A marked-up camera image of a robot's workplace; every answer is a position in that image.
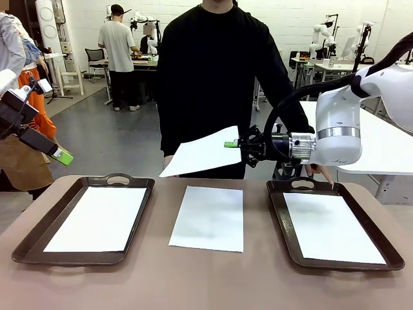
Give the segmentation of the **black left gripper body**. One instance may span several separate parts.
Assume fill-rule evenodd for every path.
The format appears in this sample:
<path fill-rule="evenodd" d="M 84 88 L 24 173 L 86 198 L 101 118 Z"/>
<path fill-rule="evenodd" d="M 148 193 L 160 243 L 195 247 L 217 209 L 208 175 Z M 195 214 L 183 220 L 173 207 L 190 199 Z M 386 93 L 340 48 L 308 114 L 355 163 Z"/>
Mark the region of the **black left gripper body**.
<path fill-rule="evenodd" d="M 10 135 L 19 136 L 22 127 L 29 124 L 38 111 L 20 97 L 7 91 L 1 98 L 1 139 Z"/>

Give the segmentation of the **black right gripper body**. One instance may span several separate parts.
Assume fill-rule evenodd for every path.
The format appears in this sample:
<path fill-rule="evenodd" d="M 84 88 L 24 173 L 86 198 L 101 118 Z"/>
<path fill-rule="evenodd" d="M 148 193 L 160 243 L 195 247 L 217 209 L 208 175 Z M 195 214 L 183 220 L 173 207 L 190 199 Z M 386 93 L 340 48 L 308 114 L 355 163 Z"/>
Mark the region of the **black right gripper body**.
<path fill-rule="evenodd" d="M 309 161 L 316 150 L 316 135 L 312 133 L 272 133 L 264 146 L 263 159 L 270 161 Z"/>

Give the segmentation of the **person's left hand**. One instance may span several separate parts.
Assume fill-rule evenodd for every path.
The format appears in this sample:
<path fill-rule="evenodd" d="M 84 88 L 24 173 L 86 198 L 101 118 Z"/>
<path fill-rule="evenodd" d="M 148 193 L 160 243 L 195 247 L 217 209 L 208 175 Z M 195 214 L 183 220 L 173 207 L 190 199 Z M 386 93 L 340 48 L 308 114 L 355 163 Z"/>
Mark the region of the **person's left hand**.
<path fill-rule="evenodd" d="M 305 165 L 306 175 L 309 178 L 313 178 L 315 174 L 321 174 L 324 178 L 331 184 L 332 189 L 334 188 L 334 180 L 331 178 L 326 167 L 317 165 L 315 163 Z"/>

